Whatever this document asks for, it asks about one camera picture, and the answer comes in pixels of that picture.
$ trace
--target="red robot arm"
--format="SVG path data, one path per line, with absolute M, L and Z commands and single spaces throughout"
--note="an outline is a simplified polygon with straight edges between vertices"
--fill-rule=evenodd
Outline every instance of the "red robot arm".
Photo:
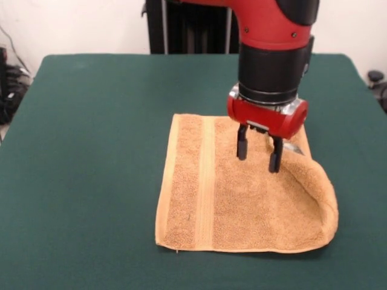
M 229 116 L 241 124 L 237 157 L 247 157 L 250 126 L 275 140 L 269 170 L 278 172 L 282 139 L 303 125 L 306 101 L 298 98 L 308 71 L 319 0 L 181 0 L 191 4 L 229 7 L 238 19 L 240 50 L 238 84 L 229 95 Z

